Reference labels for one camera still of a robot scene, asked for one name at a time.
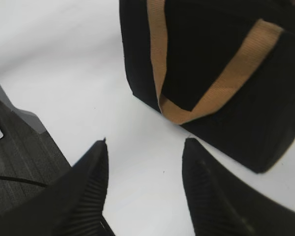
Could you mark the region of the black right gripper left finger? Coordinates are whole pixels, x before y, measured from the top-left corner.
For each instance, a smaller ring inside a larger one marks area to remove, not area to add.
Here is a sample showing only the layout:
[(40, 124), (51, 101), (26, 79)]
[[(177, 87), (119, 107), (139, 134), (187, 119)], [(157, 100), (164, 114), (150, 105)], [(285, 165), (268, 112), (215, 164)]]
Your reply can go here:
[(103, 216), (109, 158), (96, 141), (54, 184), (0, 216), (0, 236), (113, 236)]

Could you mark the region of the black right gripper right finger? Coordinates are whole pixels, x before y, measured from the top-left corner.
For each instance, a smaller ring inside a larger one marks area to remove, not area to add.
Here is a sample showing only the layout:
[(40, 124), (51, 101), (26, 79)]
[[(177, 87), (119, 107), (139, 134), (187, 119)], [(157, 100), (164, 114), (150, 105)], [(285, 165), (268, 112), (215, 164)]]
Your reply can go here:
[(295, 212), (257, 192), (187, 138), (182, 179), (197, 236), (295, 236)]

